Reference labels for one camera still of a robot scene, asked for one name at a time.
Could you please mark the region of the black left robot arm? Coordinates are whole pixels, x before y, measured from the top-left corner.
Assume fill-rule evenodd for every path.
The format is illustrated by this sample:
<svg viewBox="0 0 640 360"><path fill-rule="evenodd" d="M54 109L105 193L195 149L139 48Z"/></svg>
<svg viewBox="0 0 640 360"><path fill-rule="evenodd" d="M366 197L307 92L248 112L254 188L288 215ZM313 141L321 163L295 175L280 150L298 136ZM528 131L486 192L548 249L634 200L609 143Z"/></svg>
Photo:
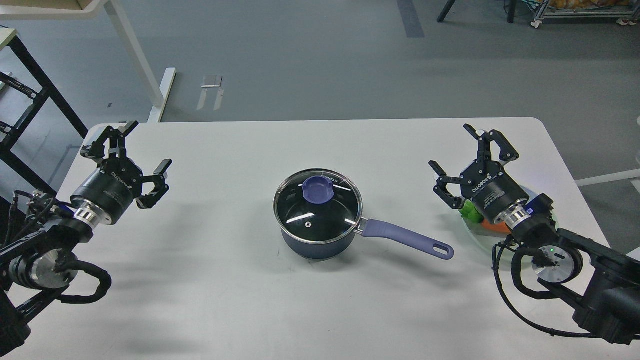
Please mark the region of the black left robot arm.
<svg viewBox="0 0 640 360"><path fill-rule="evenodd" d="M137 121L105 126L82 146L80 155L94 161L96 169L69 202L43 191L14 192L9 216L20 196L29 202L23 228L16 234L7 230L1 245L2 356L25 344L30 321L54 301L88 305L105 297L112 286L110 274L79 260L74 248L89 242L99 225L116 224L132 204L150 209L169 191L171 159L144 175L128 157L126 138L137 126Z"/></svg>

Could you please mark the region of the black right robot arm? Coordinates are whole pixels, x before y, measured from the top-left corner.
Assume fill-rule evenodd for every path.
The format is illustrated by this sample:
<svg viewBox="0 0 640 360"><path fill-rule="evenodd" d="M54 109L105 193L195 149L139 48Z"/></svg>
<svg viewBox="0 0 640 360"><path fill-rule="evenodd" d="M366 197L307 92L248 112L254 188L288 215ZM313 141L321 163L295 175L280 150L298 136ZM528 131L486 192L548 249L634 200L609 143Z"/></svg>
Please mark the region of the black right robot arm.
<svg viewBox="0 0 640 360"><path fill-rule="evenodd" d="M464 129L477 141L477 157L458 177L436 161L437 194L450 208L471 204L490 224L509 230L491 251L494 281L505 305L526 325L551 337L599 338L629 346L640 333L640 265L637 259L564 228L553 219L553 200L530 198L506 172L519 153L498 130ZM566 332L526 319L508 299L499 273L510 251L510 276L521 294L538 301L560 300L573 309L581 333Z"/></svg>

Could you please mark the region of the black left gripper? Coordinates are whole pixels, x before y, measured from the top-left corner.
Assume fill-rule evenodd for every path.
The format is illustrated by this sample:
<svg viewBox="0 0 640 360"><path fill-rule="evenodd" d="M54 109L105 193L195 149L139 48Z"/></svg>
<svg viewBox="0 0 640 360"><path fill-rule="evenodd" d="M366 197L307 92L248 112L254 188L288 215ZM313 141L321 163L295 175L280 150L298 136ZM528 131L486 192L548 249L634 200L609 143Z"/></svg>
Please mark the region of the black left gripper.
<svg viewBox="0 0 640 360"><path fill-rule="evenodd" d="M83 158L101 164L71 195L71 204L98 207L107 225L116 224L134 200L139 209L151 209L169 191L166 180L172 159L162 160L151 175L143 176L142 169L127 158L126 137L138 125L139 121L118 128L107 125L80 148ZM153 184L147 194L142 194L144 183Z"/></svg>

